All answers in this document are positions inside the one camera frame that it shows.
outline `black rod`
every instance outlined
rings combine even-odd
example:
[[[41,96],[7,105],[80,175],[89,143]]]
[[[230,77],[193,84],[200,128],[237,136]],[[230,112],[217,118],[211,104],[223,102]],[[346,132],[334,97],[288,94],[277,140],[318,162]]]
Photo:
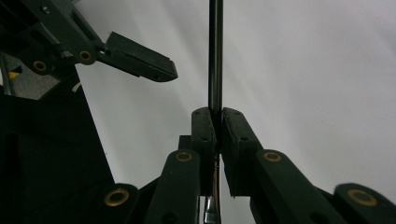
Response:
[[[209,96],[208,104],[218,139],[212,194],[205,199],[204,223],[221,223],[219,200],[219,149],[221,148],[223,0],[209,6]]]

